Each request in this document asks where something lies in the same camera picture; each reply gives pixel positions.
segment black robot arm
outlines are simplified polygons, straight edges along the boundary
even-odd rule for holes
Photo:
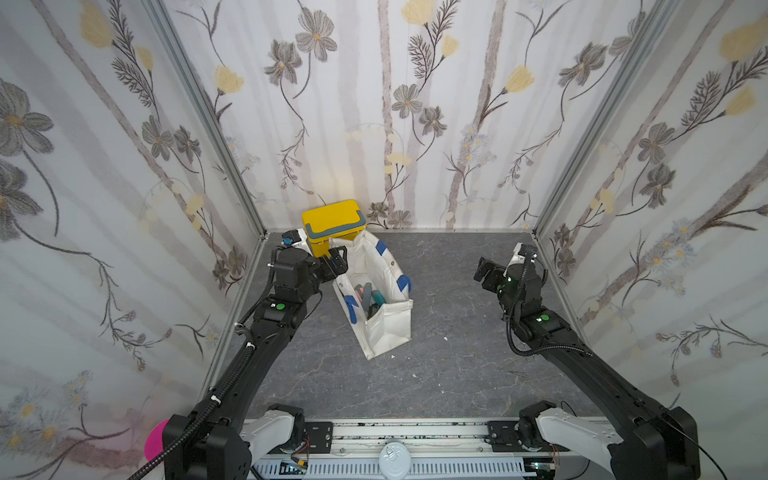
[[[617,480],[699,478],[697,445],[685,437],[697,441],[693,417],[681,407],[669,410],[637,389],[585,345],[568,322],[541,305],[535,256],[534,247],[521,245],[506,268],[481,258],[475,273],[475,280],[498,297],[510,347],[520,355],[538,353],[554,363],[605,414],[623,439],[608,446]],[[512,333],[529,349],[515,346]],[[530,435],[537,435],[535,418],[527,418],[530,412],[536,416],[548,406],[521,412]]]
[[[249,326],[239,325],[239,333],[245,334],[246,341],[237,356],[210,390],[210,396],[188,415],[173,415],[163,429],[166,449],[161,460],[165,461],[165,478],[247,477],[251,454],[240,431],[248,407],[266,373],[306,318],[306,301],[319,292],[321,283],[347,271],[345,247],[332,248],[328,257],[320,258],[298,248],[278,247],[271,260],[264,293],[243,320],[245,323],[253,317],[253,322]],[[303,414],[300,409],[294,411],[290,407],[287,411],[295,417],[294,434],[289,443],[298,445]],[[179,445],[169,449],[175,442]],[[146,475],[153,468],[153,462],[131,478]]]

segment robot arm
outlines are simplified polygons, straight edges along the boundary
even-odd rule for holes
[[[540,402],[521,411],[521,440],[563,445],[603,465],[617,480],[699,478],[697,446],[681,435],[697,440],[693,417],[642,393],[592,352],[568,322],[541,305],[535,257],[534,247],[519,243],[506,268],[481,258],[475,280],[496,293],[510,347],[520,355],[540,353],[554,363],[600,408],[615,432]],[[512,333],[530,349],[518,349]]]
[[[346,271],[345,247],[332,248],[329,257],[320,258],[298,248],[275,250],[266,289],[245,317],[253,317],[247,327],[247,341],[210,391],[218,406],[191,434],[190,426],[200,421],[210,399],[198,403],[189,415],[173,415],[163,429],[166,447],[188,437],[177,448],[161,454],[165,478],[246,478],[252,458],[261,458],[278,445],[298,449],[304,441],[301,409],[271,406],[261,419],[245,427],[243,422],[266,373],[304,321],[306,301],[319,292],[321,283]],[[216,397],[218,392],[223,392],[221,399]]]

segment yellow cooler box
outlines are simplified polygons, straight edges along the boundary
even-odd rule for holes
[[[354,240],[366,228],[366,218],[354,200],[308,210],[301,220],[315,257],[328,254],[331,238]]]

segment cable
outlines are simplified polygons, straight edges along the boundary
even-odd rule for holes
[[[561,409],[563,408],[563,405],[564,405],[564,404],[565,404],[565,405],[567,405],[569,409],[571,409],[571,411],[572,411],[572,412],[573,412],[573,414],[574,414],[574,417],[578,417],[578,415],[576,415],[576,410],[574,410],[574,408],[571,406],[571,404],[570,404],[570,403],[568,403],[568,402],[566,402],[565,400],[561,400],[561,401],[560,401],[560,408],[561,408]]]
[[[665,419],[662,415],[655,415],[653,413],[653,411],[650,410],[648,407],[644,407],[644,408],[648,411],[648,413],[650,413],[653,416],[657,416],[659,419],[661,419],[662,422],[664,422],[667,425],[669,425],[675,432],[681,434],[683,437],[685,437],[686,439],[691,441],[695,446],[697,446],[699,448],[699,450],[701,450],[708,457],[708,459],[711,460],[711,462],[713,464],[715,464],[715,467],[717,467],[717,470],[720,471],[720,474],[723,476],[724,480],[728,480],[728,477],[725,475],[725,472],[723,472],[723,469],[720,467],[720,465],[717,462],[715,462],[715,459],[712,458],[712,455],[710,455],[709,452],[707,452],[707,450],[704,450],[704,447],[699,445],[699,442],[697,442],[696,440],[694,440],[691,437],[689,437],[688,435],[686,435],[685,432],[680,430],[678,427],[672,425],[672,423],[669,422],[667,419]]]
[[[560,401],[560,408],[561,409],[563,408],[563,406],[566,406],[566,405],[568,406],[569,409],[571,409],[571,412],[574,414],[574,417],[578,417],[578,415],[576,413],[576,410],[574,410],[574,408],[571,406],[570,403],[566,402],[565,400],[561,400]],[[584,470],[582,470],[580,474],[576,475],[575,477],[571,477],[568,480],[575,480],[576,478],[579,478],[583,474],[587,473],[587,470],[589,469],[590,461],[591,460],[589,458],[587,458],[587,466],[584,467]]]
[[[255,465],[251,465],[250,466],[250,472],[253,474],[253,477],[256,480],[264,480],[264,477],[259,475],[259,472],[256,470],[256,466]]]
[[[589,470],[589,464],[592,463],[591,460],[587,460],[587,466],[584,467],[584,470],[581,471],[580,474],[576,475],[575,477],[570,477],[568,480],[576,480],[576,478],[580,478],[583,474],[587,473],[587,470]]]
[[[128,480],[139,480],[154,470],[155,467],[157,467],[163,460],[165,460],[168,454],[170,454],[180,445],[183,445],[192,435],[194,435],[194,433],[207,420],[210,414],[213,413],[219,405],[221,405],[223,399],[227,396],[227,393],[240,378],[240,375],[243,374],[245,367],[248,365],[248,362],[250,362],[250,359],[253,356],[253,351],[256,349],[255,345],[253,344],[253,334],[251,331],[249,329],[241,329],[240,332],[246,337],[246,349],[243,352],[243,356],[240,358],[240,363],[237,365],[237,368],[235,368],[230,377],[224,381],[224,383],[221,385],[221,388],[219,388],[215,394],[210,396],[210,402],[208,405],[205,407],[205,409],[203,409],[202,412],[197,414],[192,423],[184,429],[181,435],[176,437],[176,439],[172,441],[167,447],[165,447],[162,452],[158,453],[153,459],[139,468],[133,475],[128,478]]]
[[[544,262],[541,261],[541,258],[538,255],[536,256],[536,261],[541,264],[541,268],[544,270],[544,274],[541,275],[541,286],[544,286],[547,284],[549,270],[547,270],[547,267],[544,265]]]
[[[567,349],[567,350],[573,350],[575,352],[581,353],[586,356],[592,356],[592,352],[588,352],[587,350],[580,349],[577,346],[573,345],[566,345],[564,343],[552,343],[550,345],[544,345],[539,346],[534,349],[530,350],[520,350],[516,345],[515,342],[512,340],[512,323],[509,319],[507,319],[507,343],[509,344],[509,348],[514,352],[515,354],[519,356],[532,356],[536,355],[541,352],[546,352],[547,350],[554,350],[554,349]]]
[[[554,463],[554,467],[558,468],[560,466],[560,451],[558,450],[558,446],[554,443],[549,444],[552,447],[552,463]]]
[[[240,325],[245,325],[245,322],[248,320],[248,318],[253,315],[253,312],[256,311],[256,309],[261,305],[261,303],[264,301],[264,299],[267,298],[270,294],[270,289],[272,288],[272,285],[274,285],[275,280],[275,262],[277,261],[277,252],[281,250],[285,250],[286,248],[282,245],[277,245],[272,249],[272,253],[270,255],[270,272],[267,275],[266,278],[266,285],[264,286],[264,290],[262,291],[261,295],[259,296],[259,299],[254,303],[246,312],[243,314],[242,317],[240,317],[240,320],[238,320],[238,323]]]
[[[323,301],[323,291],[322,290],[317,290],[317,293],[320,294],[320,300],[317,300],[317,303],[315,304],[315,308],[313,308],[311,312],[306,314],[306,316],[304,317],[305,320],[308,319],[310,317],[310,315],[315,313],[315,310],[317,310],[317,307],[320,306],[320,302]]]
[[[528,257],[523,257],[523,270],[520,274],[520,280],[518,281],[518,288],[515,290],[515,295],[512,297],[511,304],[511,313],[509,315],[510,318],[507,318],[507,343],[509,344],[509,348],[512,350],[512,352],[516,353],[520,356],[532,356],[536,355],[537,353],[545,352],[547,350],[554,350],[554,349],[569,349],[574,350],[575,352],[579,352],[586,356],[592,356],[590,352],[584,349],[580,349],[573,345],[565,345],[564,343],[552,343],[551,345],[545,345],[545,346],[539,346],[534,349],[530,350],[520,350],[516,345],[515,342],[512,340],[512,321],[515,322],[515,325],[518,325],[520,323],[520,310],[518,307],[518,302],[520,300],[520,297],[522,296],[522,292],[525,289],[525,276],[528,273],[528,269],[531,267],[533,262]]]

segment pink object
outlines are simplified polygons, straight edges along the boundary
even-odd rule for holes
[[[147,441],[144,443],[144,457],[149,461],[163,451],[163,429],[168,420],[160,422],[149,432]]]

